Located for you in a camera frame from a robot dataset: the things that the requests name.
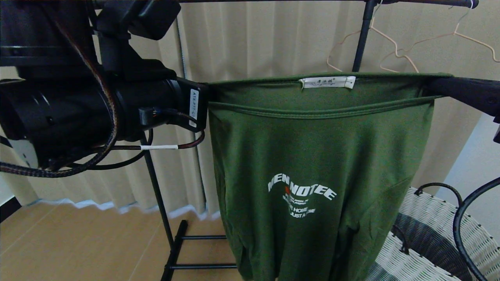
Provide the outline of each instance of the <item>white cable sleeve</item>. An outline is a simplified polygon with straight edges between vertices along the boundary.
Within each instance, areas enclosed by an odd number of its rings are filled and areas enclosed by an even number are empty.
[[[179,146],[175,145],[141,145],[140,150],[150,151],[150,150],[177,150]]]

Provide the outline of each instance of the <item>white wicker basket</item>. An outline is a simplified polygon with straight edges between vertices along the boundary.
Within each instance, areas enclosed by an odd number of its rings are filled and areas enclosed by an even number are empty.
[[[403,242],[389,232],[366,281],[460,281],[412,249],[408,254],[400,251],[402,246]]]
[[[469,272],[455,248],[452,225],[457,207],[428,193],[416,195],[410,188],[399,208],[395,225],[409,247],[432,263],[460,277],[477,280]],[[488,281],[500,281],[500,247],[474,218],[466,214],[461,222],[465,249]]]

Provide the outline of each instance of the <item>green t-shirt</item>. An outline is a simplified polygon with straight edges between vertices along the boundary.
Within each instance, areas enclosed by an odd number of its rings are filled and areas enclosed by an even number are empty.
[[[211,84],[220,214],[243,278],[366,278],[426,145],[437,96],[424,85],[440,77],[449,75]]]

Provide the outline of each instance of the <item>gray stripe on basket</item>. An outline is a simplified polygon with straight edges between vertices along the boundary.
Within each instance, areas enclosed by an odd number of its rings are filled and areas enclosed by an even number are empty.
[[[473,281],[467,265],[448,239],[429,225],[399,213],[394,223],[405,235],[408,246],[431,263],[453,274],[462,281]]]
[[[400,281],[397,277],[390,274],[378,263],[374,263],[368,270],[366,281]]]

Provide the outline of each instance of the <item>black cylinder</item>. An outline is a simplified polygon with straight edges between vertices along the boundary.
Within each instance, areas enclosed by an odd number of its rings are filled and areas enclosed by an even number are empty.
[[[9,0],[0,1],[0,66],[17,67],[24,79],[89,76],[82,59],[42,6],[55,11],[61,25],[97,62],[86,1]]]
[[[118,140],[172,119],[160,115],[143,125],[139,109],[178,107],[167,80],[110,84],[118,102]],[[36,155],[28,158],[37,159],[31,166],[40,168],[54,160],[84,157],[90,148],[106,142],[112,128],[100,89],[91,78],[1,83],[0,124],[8,139],[29,143],[29,151]]]

